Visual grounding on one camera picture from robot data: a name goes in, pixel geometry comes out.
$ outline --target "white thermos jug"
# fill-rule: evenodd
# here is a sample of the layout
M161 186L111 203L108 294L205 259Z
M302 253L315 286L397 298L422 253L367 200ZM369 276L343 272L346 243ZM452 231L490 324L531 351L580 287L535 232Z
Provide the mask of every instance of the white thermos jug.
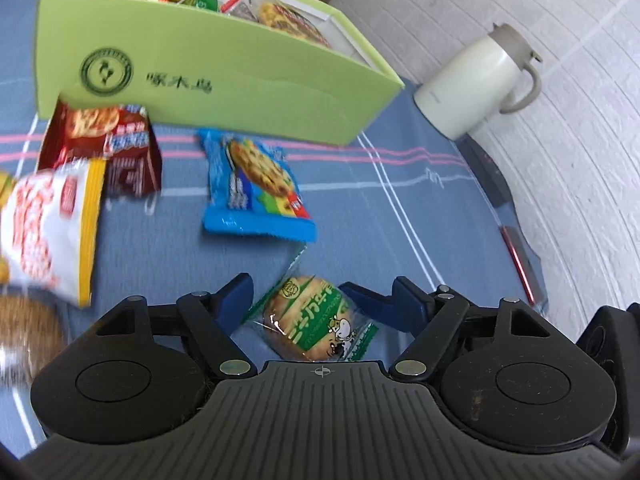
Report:
M496 108L512 114L538 97L542 82L532 59L542 62L517 30L494 24L491 33L460 51L418 88L415 103L440 133L456 140ZM531 74L533 87L526 97L510 103L507 97L523 69Z

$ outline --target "circular bird logo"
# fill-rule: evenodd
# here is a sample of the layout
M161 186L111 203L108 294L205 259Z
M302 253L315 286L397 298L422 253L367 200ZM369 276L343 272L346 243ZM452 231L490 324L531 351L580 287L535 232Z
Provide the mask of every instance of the circular bird logo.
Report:
M133 65L129 56L117 48L100 48L89 54L80 68L80 79L92 94L110 96L131 82Z

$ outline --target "light green cardboard box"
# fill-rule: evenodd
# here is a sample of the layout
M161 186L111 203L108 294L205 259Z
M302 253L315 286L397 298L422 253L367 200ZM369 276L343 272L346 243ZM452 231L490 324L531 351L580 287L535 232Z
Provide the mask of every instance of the light green cardboard box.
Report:
M345 144L402 81L337 9L280 1L334 50L183 5L39 0L38 113L49 118L60 94L75 107L142 104L153 122Z

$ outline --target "black device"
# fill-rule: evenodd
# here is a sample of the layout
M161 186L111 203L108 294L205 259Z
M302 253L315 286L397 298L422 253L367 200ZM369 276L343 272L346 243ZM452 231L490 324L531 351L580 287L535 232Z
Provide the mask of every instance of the black device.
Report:
M638 305L601 308L575 345L516 298L481 308L403 277L391 296L340 288L378 317L394 306L415 333L389 370L268 362L259 372L218 322L249 308L246 274L173 305L130 296L37 375L31 403L48 440L20 461L0 449L0 478L640 474L638 462L621 466L640 442ZM185 351L155 335L180 337Z

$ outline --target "chocolate chip cookie picture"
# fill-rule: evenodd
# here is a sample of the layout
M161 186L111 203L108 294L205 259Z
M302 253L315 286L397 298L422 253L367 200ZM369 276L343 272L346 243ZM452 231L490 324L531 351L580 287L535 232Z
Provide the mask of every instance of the chocolate chip cookie picture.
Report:
M227 149L236 168L240 168L252 184L266 193L284 197L295 191L290 174L265 155L251 140L232 140Z

